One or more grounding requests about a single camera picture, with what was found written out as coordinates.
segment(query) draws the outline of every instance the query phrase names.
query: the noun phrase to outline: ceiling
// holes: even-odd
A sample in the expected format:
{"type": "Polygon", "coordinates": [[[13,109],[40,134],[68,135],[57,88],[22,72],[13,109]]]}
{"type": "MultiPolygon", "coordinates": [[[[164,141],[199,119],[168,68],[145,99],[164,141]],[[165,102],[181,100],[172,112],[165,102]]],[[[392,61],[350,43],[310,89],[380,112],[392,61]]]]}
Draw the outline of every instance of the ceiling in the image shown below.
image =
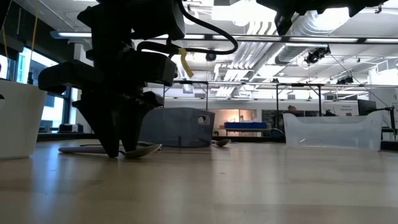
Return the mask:
{"type": "MultiPolygon", "coordinates": [[[[35,14],[37,0],[14,0],[24,9],[35,14]]],[[[74,1],[74,0],[39,0],[39,18],[52,26],[55,30],[63,32],[89,32],[90,29],[77,20],[79,12],[88,6],[94,6],[97,3],[91,1],[74,1]]],[[[212,0],[204,1],[206,6],[203,7],[209,11],[212,0]]],[[[364,9],[354,17],[346,21],[342,26],[334,30],[330,35],[335,36],[368,36],[368,37],[397,37],[398,36],[398,0],[390,0],[383,6],[380,14],[375,14],[374,9],[364,9]]],[[[214,21],[211,16],[199,13],[201,20],[212,23],[213,25],[225,30],[230,34],[247,34],[250,26],[236,26],[232,21],[214,21]]],[[[186,24],[186,33],[188,34],[208,34],[212,31],[200,27],[198,25],[186,24]]],[[[209,41],[176,41],[177,45],[184,47],[203,47],[208,49],[225,50],[232,47],[229,42],[209,42],[209,41]]],[[[302,55],[280,72],[284,75],[280,77],[280,72],[275,73],[276,77],[291,82],[307,82],[308,78],[311,82],[326,82],[333,75],[344,72],[344,70],[352,69],[354,76],[360,82],[366,82],[368,70],[377,63],[384,61],[384,58],[398,58],[398,45],[330,45],[331,53],[344,66],[337,64],[336,60],[326,56],[318,64],[310,69],[302,67],[302,55]]],[[[218,57],[216,62],[206,62],[205,60],[192,60],[189,62],[193,70],[214,72],[217,63],[230,64],[234,61],[235,54],[226,57],[218,57]]],[[[210,75],[200,76],[195,79],[209,79],[210,75]]],[[[267,82],[266,79],[256,79],[254,82],[267,82]]]]}

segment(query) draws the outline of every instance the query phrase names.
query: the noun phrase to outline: yellow tag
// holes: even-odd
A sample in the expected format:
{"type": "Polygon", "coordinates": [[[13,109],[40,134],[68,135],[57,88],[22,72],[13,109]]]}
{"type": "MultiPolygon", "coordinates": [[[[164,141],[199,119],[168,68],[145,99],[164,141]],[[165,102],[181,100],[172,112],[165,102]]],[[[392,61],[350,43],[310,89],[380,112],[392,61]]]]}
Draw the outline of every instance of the yellow tag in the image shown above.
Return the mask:
{"type": "Polygon", "coordinates": [[[187,56],[187,51],[185,49],[179,49],[178,53],[181,55],[181,64],[184,70],[187,72],[187,75],[192,78],[193,72],[191,68],[188,66],[187,60],[185,57],[187,56]]]}

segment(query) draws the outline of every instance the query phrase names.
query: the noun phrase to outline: gray fabric bin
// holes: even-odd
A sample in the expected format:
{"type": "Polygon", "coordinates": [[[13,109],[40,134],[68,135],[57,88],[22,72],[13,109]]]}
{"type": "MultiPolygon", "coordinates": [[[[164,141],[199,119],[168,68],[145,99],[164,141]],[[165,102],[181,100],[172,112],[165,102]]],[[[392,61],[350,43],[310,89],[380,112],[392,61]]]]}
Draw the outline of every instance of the gray fabric bin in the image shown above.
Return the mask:
{"type": "Polygon", "coordinates": [[[207,147],[214,119],[214,113],[195,108],[152,110],[142,122],[139,140],[172,147],[207,147]]]}

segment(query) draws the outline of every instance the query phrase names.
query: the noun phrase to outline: clear plastic bin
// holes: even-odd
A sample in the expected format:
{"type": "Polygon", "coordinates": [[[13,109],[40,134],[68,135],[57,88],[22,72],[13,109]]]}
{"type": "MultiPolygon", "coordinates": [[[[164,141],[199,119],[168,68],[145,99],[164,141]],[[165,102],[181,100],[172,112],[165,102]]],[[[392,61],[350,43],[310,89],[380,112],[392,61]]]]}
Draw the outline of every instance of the clear plastic bin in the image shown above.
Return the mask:
{"type": "Polygon", "coordinates": [[[367,116],[297,118],[284,114],[288,147],[380,150],[382,111],[367,116]]]}

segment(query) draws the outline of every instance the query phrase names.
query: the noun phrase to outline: white plastic container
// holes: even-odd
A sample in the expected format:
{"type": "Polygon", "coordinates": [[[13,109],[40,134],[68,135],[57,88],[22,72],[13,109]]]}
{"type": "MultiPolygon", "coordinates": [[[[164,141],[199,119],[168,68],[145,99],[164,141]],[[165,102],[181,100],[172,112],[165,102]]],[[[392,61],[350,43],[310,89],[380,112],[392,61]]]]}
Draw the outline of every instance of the white plastic container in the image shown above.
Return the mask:
{"type": "Polygon", "coordinates": [[[295,117],[284,114],[288,147],[368,149],[381,143],[382,111],[367,116],[295,117]]]}
{"type": "Polygon", "coordinates": [[[29,157],[36,147],[46,91],[0,80],[0,159],[29,157]]]}

